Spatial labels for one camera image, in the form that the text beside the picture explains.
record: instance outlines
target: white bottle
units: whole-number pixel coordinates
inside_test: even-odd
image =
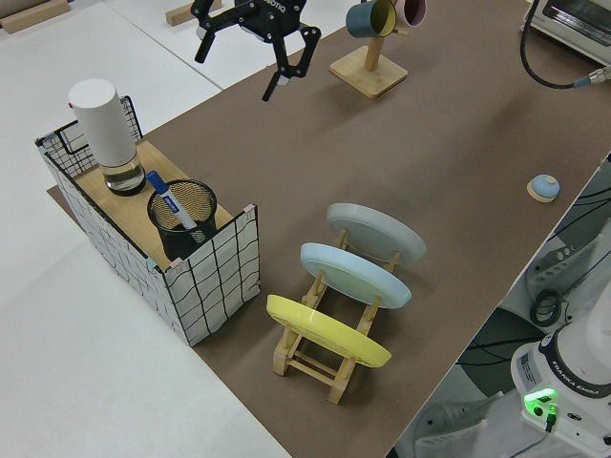
[[[146,177],[115,86],[86,79],[70,89],[68,99],[108,188],[119,196],[137,194]]]

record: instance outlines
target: brown table surface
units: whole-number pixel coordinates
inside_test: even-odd
[[[526,9],[431,0],[410,36],[386,39],[383,55],[410,74],[373,100],[328,71],[367,44],[340,30],[269,103],[272,68],[146,136],[230,213],[259,205],[262,294],[195,351],[293,456],[383,457],[609,151],[611,85],[553,91],[530,79],[518,55]],[[528,54],[559,82],[597,68],[534,34]],[[561,184],[554,203],[526,193],[542,173]],[[308,289],[300,247],[335,241],[333,202],[394,216],[429,249],[396,272],[411,302],[380,311],[371,329],[391,360],[357,367],[339,406],[314,379],[272,372],[282,329],[265,312],[267,294],[298,300]],[[321,310],[353,325],[361,313],[337,294]]]

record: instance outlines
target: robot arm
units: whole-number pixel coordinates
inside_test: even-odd
[[[578,320],[519,348],[512,376],[524,419],[545,428],[556,406],[560,440],[588,457],[611,455],[611,283]]]
[[[321,31],[300,22],[301,11],[306,0],[235,0],[235,8],[210,17],[213,0],[195,0],[191,12],[205,30],[195,60],[203,63],[210,52],[217,31],[233,25],[254,33],[264,43],[271,43],[276,54],[277,70],[269,82],[263,100],[269,100],[278,84],[286,84],[292,77],[303,78]],[[290,65],[286,55],[284,38],[299,31],[305,42],[305,49],[297,65]]]

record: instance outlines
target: plate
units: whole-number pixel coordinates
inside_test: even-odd
[[[381,367],[390,359],[390,352],[376,341],[298,302],[269,295],[267,313],[306,339],[359,364]]]
[[[348,246],[374,260],[390,262],[398,251],[399,264],[405,265],[427,252],[427,245],[408,226],[363,205],[334,203],[327,209],[327,221],[337,234],[348,230]]]
[[[410,289],[377,264],[348,251],[323,245],[304,243],[302,264],[323,283],[356,301],[372,304],[380,298],[381,308],[400,308],[411,299]]]

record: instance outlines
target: marker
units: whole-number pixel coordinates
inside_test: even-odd
[[[191,215],[189,215],[189,212],[187,212],[184,207],[180,205],[179,200],[174,196],[174,194],[172,194],[170,187],[165,181],[163,181],[163,179],[161,179],[157,171],[150,171],[148,174],[146,174],[146,177],[151,182],[159,196],[163,198],[163,201],[166,203],[168,208],[176,216],[177,220],[180,221],[182,227],[184,227],[186,230],[195,229],[198,227],[198,225],[191,218]],[[203,233],[201,231],[196,231],[191,235],[195,241],[203,241]]]

